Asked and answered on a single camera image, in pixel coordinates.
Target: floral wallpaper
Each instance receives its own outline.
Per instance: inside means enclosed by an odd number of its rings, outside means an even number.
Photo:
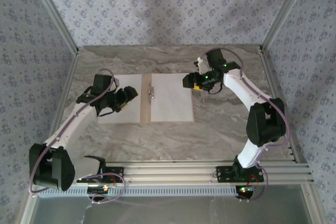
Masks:
[[[53,0],[77,46],[261,44],[284,0]]]
[[[300,148],[336,223],[336,0],[297,0],[270,48]]]
[[[0,223],[13,223],[72,55],[40,0],[0,0]]]

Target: gray marble table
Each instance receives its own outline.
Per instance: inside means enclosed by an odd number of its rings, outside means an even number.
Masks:
[[[101,68],[114,74],[178,73],[196,71],[193,61],[211,46],[87,47],[79,60],[64,110],[70,114],[76,98],[93,82]],[[244,60],[246,76],[263,92],[270,88],[257,47],[229,47]],[[235,60],[223,52],[227,60]],[[107,161],[233,159],[244,147],[248,111],[228,88],[216,95],[192,91],[194,123],[97,125],[91,123],[68,149],[73,158],[84,155]],[[290,158],[287,148],[267,152],[264,158]]]

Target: metal clip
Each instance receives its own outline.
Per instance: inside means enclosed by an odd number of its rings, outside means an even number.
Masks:
[[[149,103],[152,102],[154,98],[154,87],[152,87],[152,82],[149,83]]]

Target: patterned wallpaper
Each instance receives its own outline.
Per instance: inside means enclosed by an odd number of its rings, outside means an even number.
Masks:
[[[336,223],[336,0],[297,0],[270,56],[330,223]]]
[[[261,44],[283,0],[53,0],[77,46]]]
[[[72,59],[40,0],[0,0],[0,223],[13,223],[28,150],[48,136]]]

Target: white paper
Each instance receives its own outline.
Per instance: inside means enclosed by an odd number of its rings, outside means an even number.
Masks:
[[[119,113],[114,112],[110,115],[98,117],[98,123],[140,123],[141,106],[141,74],[123,74],[115,76],[119,79],[119,88],[131,86],[135,88],[138,96],[135,97]],[[111,112],[110,108],[103,109],[100,114]]]
[[[193,122],[191,89],[184,88],[182,79],[187,73],[152,74],[154,98],[151,103],[151,122]]]

